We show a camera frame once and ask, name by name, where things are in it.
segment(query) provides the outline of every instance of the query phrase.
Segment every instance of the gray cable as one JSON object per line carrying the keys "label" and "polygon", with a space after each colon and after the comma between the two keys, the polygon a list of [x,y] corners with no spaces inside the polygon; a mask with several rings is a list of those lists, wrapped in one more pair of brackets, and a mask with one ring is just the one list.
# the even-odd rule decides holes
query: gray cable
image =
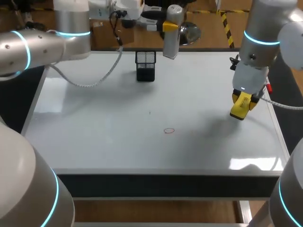
{"label": "gray cable", "polygon": [[54,70],[56,70],[67,82],[69,82],[70,84],[73,84],[77,87],[95,87],[97,85],[99,85],[101,82],[103,82],[111,73],[112,71],[115,69],[115,67],[117,66],[117,64],[119,63],[121,56],[122,56],[122,50],[123,50],[123,46],[119,47],[119,55],[117,57],[117,60],[115,61],[115,63],[113,64],[113,66],[110,68],[110,70],[108,71],[108,73],[101,78],[101,80],[97,81],[94,84],[89,84],[89,85],[85,85],[85,84],[76,84],[74,82],[72,82],[70,79],[68,79],[64,73],[58,69],[56,66],[54,66],[53,64],[48,65],[49,67],[53,68]]}
{"label": "gray cable", "polygon": [[284,109],[288,109],[288,110],[303,110],[303,106],[289,106],[289,105],[284,105],[284,104],[280,104],[274,101],[271,101],[269,99],[266,99],[264,97],[261,97],[260,99],[264,100],[265,102],[268,102],[272,105],[284,108]]}

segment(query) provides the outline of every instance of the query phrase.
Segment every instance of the black cable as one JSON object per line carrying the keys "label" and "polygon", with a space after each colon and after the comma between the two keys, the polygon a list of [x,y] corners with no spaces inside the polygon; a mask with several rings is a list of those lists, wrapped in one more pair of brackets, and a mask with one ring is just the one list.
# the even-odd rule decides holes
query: black cable
{"label": "black cable", "polygon": [[[116,21],[115,21],[115,26],[113,26],[113,22],[112,22],[112,16],[116,14]],[[119,44],[119,46],[122,46],[123,43],[122,43],[122,40],[120,39],[120,37],[118,36],[117,32],[116,32],[116,28],[117,28],[117,23],[118,23],[118,19],[121,18],[121,17],[125,17],[126,16],[126,11],[124,12],[121,12],[121,11],[113,11],[110,15],[109,15],[109,23],[110,23],[110,26],[112,27],[113,29],[113,33],[114,33],[114,36],[116,37],[116,40]]]}

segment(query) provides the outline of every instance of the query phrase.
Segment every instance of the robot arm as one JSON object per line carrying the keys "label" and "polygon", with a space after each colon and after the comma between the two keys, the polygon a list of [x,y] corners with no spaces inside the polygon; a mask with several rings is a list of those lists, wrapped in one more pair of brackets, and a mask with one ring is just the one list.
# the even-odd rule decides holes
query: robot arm
{"label": "robot arm", "polygon": [[[122,19],[147,23],[147,30],[159,28],[167,32],[163,55],[174,59],[179,50],[179,26],[183,22],[182,7],[171,5],[167,11],[148,7],[143,0],[54,0],[57,32],[38,30],[12,31],[0,35],[0,81],[18,76],[22,71],[54,62],[80,60],[90,53],[89,17],[108,19],[113,12],[124,12]],[[163,15],[166,21],[144,18],[141,15]]]}
{"label": "robot arm", "polygon": [[0,35],[1,80],[11,79],[29,68],[89,56],[88,1],[54,0],[53,4],[56,34],[22,30]]}
{"label": "robot arm", "polygon": [[290,67],[303,69],[303,12],[297,0],[254,0],[232,80],[231,116],[243,120],[258,103],[268,68],[279,50]]}

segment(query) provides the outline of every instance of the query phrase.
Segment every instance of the white table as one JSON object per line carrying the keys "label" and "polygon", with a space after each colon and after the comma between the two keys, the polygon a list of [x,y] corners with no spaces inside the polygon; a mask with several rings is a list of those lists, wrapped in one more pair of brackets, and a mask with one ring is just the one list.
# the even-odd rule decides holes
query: white table
{"label": "white table", "polygon": [[[260,100],[244,121],[229,116],[235,55],[180,52],[170,60],[158,53],[155,81],[138,83],[134,53],[125,52],[93,89],[50,69],[22,134],[57,174],[279,176],[289,154],[272,105]],[[57,66],[89,84],[116,57],[93,52]]]}

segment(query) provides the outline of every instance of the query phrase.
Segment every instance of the black mesh pen holder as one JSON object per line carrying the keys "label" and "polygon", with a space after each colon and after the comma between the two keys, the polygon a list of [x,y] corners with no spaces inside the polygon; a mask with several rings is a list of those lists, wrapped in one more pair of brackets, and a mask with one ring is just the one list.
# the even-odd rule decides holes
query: black mesh pen holder
{"label": "black mesh pen holder", "polygon": [[155,51],[136,51],[137,81],[153,82],[155,80]]}

